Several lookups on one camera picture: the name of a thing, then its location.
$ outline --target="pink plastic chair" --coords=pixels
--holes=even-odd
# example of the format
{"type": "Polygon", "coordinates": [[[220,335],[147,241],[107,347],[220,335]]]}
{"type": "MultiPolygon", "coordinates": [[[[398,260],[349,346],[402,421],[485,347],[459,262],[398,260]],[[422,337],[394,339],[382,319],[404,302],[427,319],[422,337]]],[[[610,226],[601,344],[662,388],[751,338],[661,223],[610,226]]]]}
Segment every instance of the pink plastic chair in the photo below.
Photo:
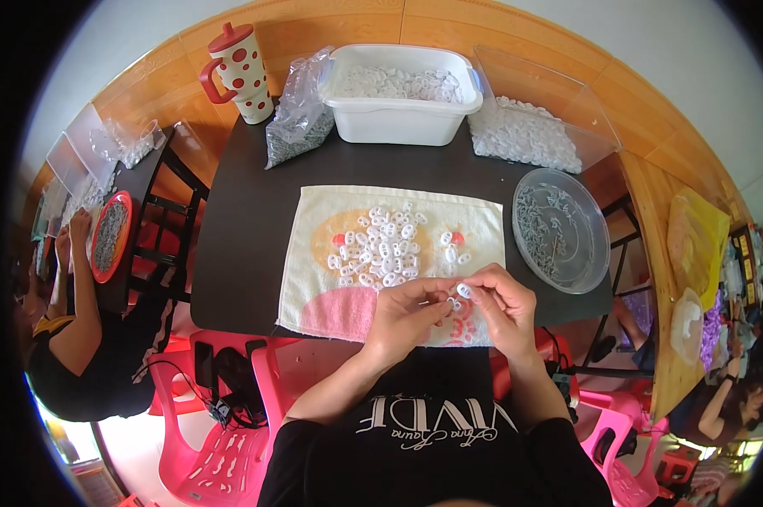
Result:
{"type": "Polygon", "coordinates": [[[596,428],[589,438],[582,442],[582,447],[607,481],[613,502],[620,507],[647,507],[658,496],[670,497],[670,492],[658,485],[655,471],[652,470],[655,447],[660,437],[669,431],[669,421],[663,418],[651,428],[651,442],[646,451],[643,469],[637,475],[632,475],[629,468],[616,459],[616,455],[630,428],[635,428],[639,433],[649,428],[649,417],[641,411],[638,398],[630,393],[580,390],[579,403],[601,410],[596,428]],[[615,431],[615,440],[610,444],[604,464],[599,465],[594,459],[596,446],[609,428],[615,431]]]}
{"type": "MultiPolygon", "coordinates": [[[[271,458],[274,437],[285,412],[293,400],[279,385],[279,370],[274,350],[296,341],[288,338],[263,338],[242,334],[200,331],[190,337],[191,350],[153,354],[149,362],[153,381],[164,412],[164,448],[159,460],[159,477],[164,487],[181,502],[190,505],[246,506],[255,505],[260,485],[271,458]],[[203,341],[213,346],[215,354],[227,346],[246,355],[248,341],[264,340],[267,346],[252,351],[254,376],[268,418],[268,426],[259,429],[224,430],[216,425],[210,430],[201,451],[196,451],[184,440],[178,427],[176,405],[173,400],[173,377],[178,367],[194,384],[195,343],[203,341]],[[158,363],[170,361],[173,364],[158,363]]],[[[209,390],[194,387],[204,397],[209,390]]],[[[230,391],[221,381],[221,396],[230,391]]]]}

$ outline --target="white plastic tub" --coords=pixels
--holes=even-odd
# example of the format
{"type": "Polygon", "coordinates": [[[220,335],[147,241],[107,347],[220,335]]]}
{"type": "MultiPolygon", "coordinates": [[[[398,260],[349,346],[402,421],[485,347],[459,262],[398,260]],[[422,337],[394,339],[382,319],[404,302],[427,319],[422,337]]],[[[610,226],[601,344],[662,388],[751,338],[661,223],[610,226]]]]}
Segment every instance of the white plastic tub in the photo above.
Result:
{"type": "Polygon", "coordinates": [[[445,49],[396,44],[353,44],[331,55],[333,65],[320,95],[334,108],[339,137],[349,143],[390,143],[444,146],[460,122],[483,104],[483,94],[471,63],[445,49]],[[355,65],[391,66],[405,72],[446,69],[460,82],[461,104],[388,98],[344,98],[336,87],[346,69],[355,65]]]}

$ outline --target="plastic bag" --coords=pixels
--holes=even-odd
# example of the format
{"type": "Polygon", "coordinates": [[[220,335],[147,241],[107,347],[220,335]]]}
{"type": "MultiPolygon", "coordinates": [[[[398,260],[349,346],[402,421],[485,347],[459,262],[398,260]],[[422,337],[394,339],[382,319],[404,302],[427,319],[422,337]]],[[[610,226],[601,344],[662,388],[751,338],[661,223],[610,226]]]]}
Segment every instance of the plastic bag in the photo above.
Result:
{"type": "Polygon", "coordinates": [[[322,102],[319,93],[319,84],[330,71],[328,56],[333,50],[328,46],[309,58],[291,62],[280,105],[274,120],[266,126],[266,169],[322,146],[334,128],[334,112],[322,102]]]}
{"type": "Polygon", "coordinates": [[[700,359],[703,343],[703,310],[700,298],[688,287],[674,304],[670,344],[685,364],[694,365],[700,359]]]}
{"type": "Polygon", "coordinates": [[[702,309],[714,305],[730,218],[691,188],[672,198],[666,246],[681,294],[691,288],[702,309]]]}
{"type": "Polygon", "coordinates": [[[107,161],[122,161],[128,169],[167,140],[156,120],[148,123],[139,136],[131,134],[115,120],[105,120],[101,128],[91,130],[89,138],[94,153],[107,161]]]}

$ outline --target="plastic stool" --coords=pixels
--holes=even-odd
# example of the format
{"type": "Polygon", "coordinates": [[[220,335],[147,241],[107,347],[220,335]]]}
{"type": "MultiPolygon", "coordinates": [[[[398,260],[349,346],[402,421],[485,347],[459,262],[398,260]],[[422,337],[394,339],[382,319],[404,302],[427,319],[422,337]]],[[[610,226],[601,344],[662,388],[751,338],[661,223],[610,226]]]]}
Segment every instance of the plastic stool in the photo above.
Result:
{"type": "Polygon", "coordinates": [[[699,462],[700,451],[686,445],[681,445],[674,451],[666,451],[660,458],[657,480],[685,484],[699,462]]]}

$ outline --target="hand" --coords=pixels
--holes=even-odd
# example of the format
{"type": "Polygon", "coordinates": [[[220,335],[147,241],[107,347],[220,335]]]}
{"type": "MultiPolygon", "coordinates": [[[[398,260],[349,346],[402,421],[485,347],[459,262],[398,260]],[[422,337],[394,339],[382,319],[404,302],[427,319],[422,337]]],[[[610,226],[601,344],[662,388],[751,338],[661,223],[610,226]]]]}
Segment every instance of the hand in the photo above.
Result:
{"type": "Polygon", "coordinates": [[[741,367],[741,359],[734,357],[728,362],[728,375],[739,378],[739,368],[741,367]]]}
{"type": "Polygon", "coordinates": [[[447,291],[456,283],[453,278],[418,278],[382,289],[362,351],[382,369],[404,360],[429,338],[430,326],[440,325],[441,319],[450,314],[452,304],[446,301],[447,291]]]}
{"type": "Polygon", "coordinates": [[[69,226],[65,226],[54,238],[54,255],[57,257],[57,269],[63,272],[69,269],[71,258],[71,239],[69,238],[69,226]]]}
{"type": "Polygon", "coordinates": [[[519,284],[496,263],[464,282],[471,288],[471,301],[488,322],[488,337],[494,346],[512,363],[535,359],[533,290],[519,284]]]}
{"type": "Polygon", "coordinates": [[[85,248],[89,230],[91,230],[91,214],[85,208],[80,208],[74,212],[74,216],[71,218],[71,222],[69,222],[71,244],[80,245],[85,248]]]}

